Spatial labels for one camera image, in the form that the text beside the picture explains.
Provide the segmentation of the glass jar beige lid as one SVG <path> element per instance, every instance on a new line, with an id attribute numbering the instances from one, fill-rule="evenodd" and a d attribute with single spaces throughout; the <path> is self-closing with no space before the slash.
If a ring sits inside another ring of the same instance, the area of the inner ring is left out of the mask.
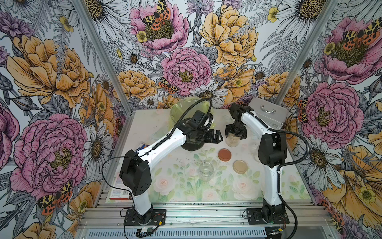
<path id="1" fill-rule="evenodd" d="M 252 153 L 256 162 L 260 162 L 260 159 L 259 159 L 259 156 L 258 156 L 258 151 L 259 151 L 259 147 L 256 147 L 256 148 L 253 149 L 253 153 Z"/>
<path id="2" fill-rule="evenodd" d="M 236 136 L 233 133 L 229 133 L 226 138 L 226 144 L 229 147 L 237 147 L 241 141 L 241 138 L 239 136 Z"/>

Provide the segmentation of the glass jar orange lid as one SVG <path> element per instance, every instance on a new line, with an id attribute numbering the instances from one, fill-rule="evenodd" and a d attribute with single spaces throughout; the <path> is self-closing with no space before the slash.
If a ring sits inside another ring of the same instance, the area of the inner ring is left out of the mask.
<path id="1" fill-rule="evenodd" d="M 205 161 L 201 163 L 199 167 L 199 178 L 203 182 L 208 182 L 213 178 L 214 172 L 215 172 L 215 169 L 213 164 Z"/>

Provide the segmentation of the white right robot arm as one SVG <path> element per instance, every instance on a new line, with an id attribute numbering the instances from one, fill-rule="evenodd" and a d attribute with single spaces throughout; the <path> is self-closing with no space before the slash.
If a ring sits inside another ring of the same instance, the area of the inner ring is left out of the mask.
<path id="1" fill-rule="evenodd" d="M 286 204 L 280 199 L 281 170 L 278 168 L 287 158 L 287 143 L 284 133 L 277 133 L 268 126 L 250 106 L 233 103 L 228 111 L 234 123 L 225 128 L 225 135 L 233 135 L 240 140 L 247 137 L 247 129 L 260 137 L 258 158 L 264 165 L 265 190 L 263 192 L 263 207 L 261 210 L 247 211 L 247 217 L 261 217 L 266 224 L 289 223 Z"/>

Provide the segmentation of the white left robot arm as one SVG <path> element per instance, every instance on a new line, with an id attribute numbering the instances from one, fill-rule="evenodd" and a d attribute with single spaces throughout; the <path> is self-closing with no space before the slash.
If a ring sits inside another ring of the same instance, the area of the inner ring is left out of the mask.
<path id="1" fill-rule="evenodd" d="M 119 178 L 129 191 L 133 206 L 126 212 L 124 225 L 147 225 L 165 210 L 155 212 L 149 199 L 151 171 L 170 152 L 187 143 L 204 145 L 223 141 L 220 130 L 211 129 L 213 114 L 196 110 L 191 118 L 183 114 L 174 127 L 153 145 L 139 151 L 129 150 L 123 157 Z"/>

